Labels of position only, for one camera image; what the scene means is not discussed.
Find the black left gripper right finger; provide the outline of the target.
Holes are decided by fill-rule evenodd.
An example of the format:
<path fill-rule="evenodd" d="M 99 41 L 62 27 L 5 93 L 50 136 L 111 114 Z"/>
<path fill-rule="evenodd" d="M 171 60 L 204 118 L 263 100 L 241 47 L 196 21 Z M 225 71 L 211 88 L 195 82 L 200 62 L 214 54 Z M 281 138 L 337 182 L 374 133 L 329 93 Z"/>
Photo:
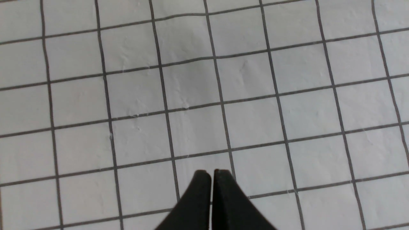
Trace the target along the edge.
<path fill-rule="evenodd" d="M 275 230 L 241 190 L 230 171 L 215 169 L 213 230 Z"/>

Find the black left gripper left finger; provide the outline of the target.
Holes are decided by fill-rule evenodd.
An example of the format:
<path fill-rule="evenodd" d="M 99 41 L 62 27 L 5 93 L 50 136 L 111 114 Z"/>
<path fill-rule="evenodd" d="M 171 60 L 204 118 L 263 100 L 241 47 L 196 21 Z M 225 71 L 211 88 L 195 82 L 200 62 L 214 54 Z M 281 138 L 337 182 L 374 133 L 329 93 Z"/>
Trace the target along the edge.
<path fill-rule="evenodd" d="M 212 178 L 197 170 L 183 196 L 156 230 L 208 230 Z"/>

